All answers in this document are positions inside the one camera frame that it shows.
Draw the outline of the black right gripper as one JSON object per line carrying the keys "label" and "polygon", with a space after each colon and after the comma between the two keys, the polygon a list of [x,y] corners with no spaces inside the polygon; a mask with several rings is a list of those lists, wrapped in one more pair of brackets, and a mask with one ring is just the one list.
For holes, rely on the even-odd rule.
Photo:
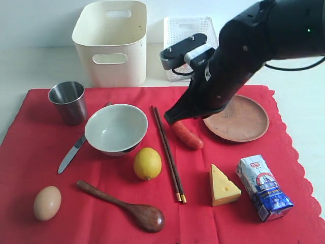
{"label": "black right gripper", "polygon": [[234,94],[271,59],[268,15],[272,5],[252,5],[229,20],[219,33],[219,46],[187,89],[164,113],[169,125],[222,111]]}

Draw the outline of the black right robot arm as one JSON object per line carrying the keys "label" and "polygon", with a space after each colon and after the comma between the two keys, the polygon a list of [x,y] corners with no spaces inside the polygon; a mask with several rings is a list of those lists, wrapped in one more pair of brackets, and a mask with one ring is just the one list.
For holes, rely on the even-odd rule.
{"label": "black right robot arm", "polygon": [[212,47],[196,33],[160,53],[165,70],[188,64],[190,84],[168,124],[219,113],[268,61],[324,56],[324,1],[260,1],[228,21]]}

